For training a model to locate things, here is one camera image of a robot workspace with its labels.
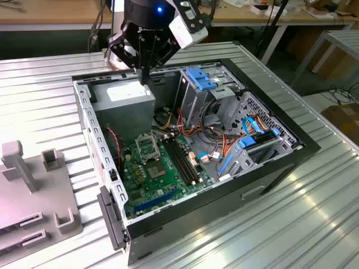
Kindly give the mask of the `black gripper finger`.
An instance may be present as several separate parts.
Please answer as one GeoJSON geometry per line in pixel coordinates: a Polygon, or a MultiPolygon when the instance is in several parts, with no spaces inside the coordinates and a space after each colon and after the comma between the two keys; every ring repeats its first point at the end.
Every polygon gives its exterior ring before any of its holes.
{"type": "Polygon", "coordinates": [[[178,50],[180,46],[173,35],[156,35],[149,52],[146,52],[146,64],[144,65],[144,84],[150,78],[150,71],[163,66],[178,50]]]}
{"type": "Polygon", "coordinates": [[[144,66],[141,65],[140,55],[123,34],[117,33],[108,38],[110,64],[116,69],[132,68],[141,84],[145,83],[144,66]]]}

